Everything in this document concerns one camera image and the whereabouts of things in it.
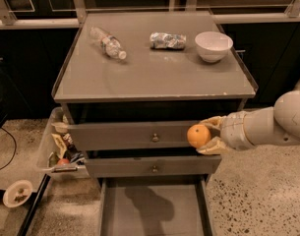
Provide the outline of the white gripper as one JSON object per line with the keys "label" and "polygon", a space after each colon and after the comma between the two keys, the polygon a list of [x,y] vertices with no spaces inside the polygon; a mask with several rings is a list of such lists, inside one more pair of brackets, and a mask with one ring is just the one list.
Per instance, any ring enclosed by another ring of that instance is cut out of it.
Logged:
{"label": "white gripper", "polygon": [[230,151],[247,150],[255,146],[248,140],[244,119],[246,111],[234,112],[227,116],[213,116],[200,122],[210,130],[220,131],[220,137],[214,137],[204,146],[197,148],[197,152],[203,155],[219,155]]}

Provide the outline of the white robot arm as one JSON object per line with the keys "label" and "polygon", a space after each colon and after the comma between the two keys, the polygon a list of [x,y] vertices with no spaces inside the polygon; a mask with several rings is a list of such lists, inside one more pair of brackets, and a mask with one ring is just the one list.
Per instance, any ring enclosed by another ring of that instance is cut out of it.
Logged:
{"label": "white robot arm", "polygon": [[215,135],[197,148],[201,154],[247,150],[260,145],[300,146],[300,79],[294,90],[280,96],[272,107],[215,116],[202,124],[215,131]]}

